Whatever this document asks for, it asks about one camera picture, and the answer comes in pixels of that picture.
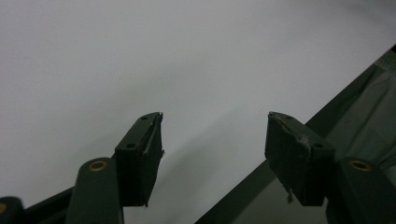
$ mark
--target white backdrop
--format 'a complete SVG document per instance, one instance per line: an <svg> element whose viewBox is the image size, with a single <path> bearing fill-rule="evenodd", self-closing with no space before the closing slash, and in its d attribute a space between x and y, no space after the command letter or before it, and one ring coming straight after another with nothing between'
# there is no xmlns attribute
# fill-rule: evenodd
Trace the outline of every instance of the white backdrop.
<svg viewBox="0 0 396 224"><path fill-rule="evenodd" d="M266 115L307 121L396 43L393 0L0 1L0 196L29 206L162 111L149 208L192 223L264 161Z"/></svg>

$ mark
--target white table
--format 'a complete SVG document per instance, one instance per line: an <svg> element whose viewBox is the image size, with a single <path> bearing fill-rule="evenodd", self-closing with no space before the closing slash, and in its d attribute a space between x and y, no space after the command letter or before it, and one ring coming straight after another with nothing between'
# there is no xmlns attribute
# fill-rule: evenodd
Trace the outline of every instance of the white table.
<svg viewBox="0 0 396 224"><path fill-rule="evenodd" d="M396 43L396 2L2 1L0 195L29 206L162 111L149 208L192 223L264 158L266 115L307 121Z"/></svg>

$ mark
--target white surface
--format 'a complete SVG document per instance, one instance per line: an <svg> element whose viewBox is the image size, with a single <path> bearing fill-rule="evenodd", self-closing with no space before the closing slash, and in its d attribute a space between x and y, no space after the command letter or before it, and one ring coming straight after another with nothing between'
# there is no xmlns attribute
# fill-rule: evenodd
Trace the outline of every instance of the white surface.
<svg viewBox="0 0 396 224"><path fill-rule="evenodd" d="M0 195L26 206L162 111L149 208L192 223L264 160L270 110L307 121L396 42L393 0L1 1Z"/></svg>

